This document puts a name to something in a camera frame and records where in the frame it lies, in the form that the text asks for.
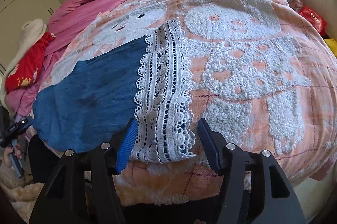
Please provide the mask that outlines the left hand red nails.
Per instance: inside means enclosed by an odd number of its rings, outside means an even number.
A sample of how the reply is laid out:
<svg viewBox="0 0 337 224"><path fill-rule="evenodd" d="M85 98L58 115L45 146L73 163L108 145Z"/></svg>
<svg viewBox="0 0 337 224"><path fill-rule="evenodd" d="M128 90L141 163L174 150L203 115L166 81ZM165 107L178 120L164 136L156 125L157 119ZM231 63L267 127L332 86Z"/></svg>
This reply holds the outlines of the left hand red nails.
<svg viewBox="0 0 337 224"><path fill-rule="evenodd" d="M3 162L8 168L12 168L10 156L14 156L18 160L22 159L21 146L19 144L16 144L15 147L7 147L3 151Z"/></svg>

